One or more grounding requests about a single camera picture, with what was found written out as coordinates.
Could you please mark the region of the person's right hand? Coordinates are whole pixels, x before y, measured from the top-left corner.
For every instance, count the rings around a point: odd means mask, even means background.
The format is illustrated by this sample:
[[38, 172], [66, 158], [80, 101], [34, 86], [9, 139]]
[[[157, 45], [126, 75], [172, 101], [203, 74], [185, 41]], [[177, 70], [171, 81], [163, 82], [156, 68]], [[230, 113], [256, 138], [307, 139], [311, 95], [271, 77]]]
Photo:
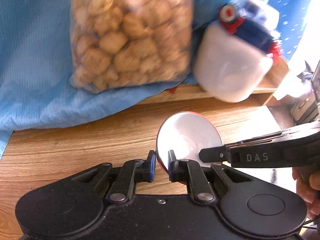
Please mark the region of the person's right hand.
[[296, 193], [305, 201], [307, 206], [307, 217], [314, 219], [319, 216], [320, 205], [319, 205], [319, 171], [313, 173], [309, 182], [305, 183], [301, 178], [299, 170], [294, 167], [292, 169], [292, 177], [296, 181]]

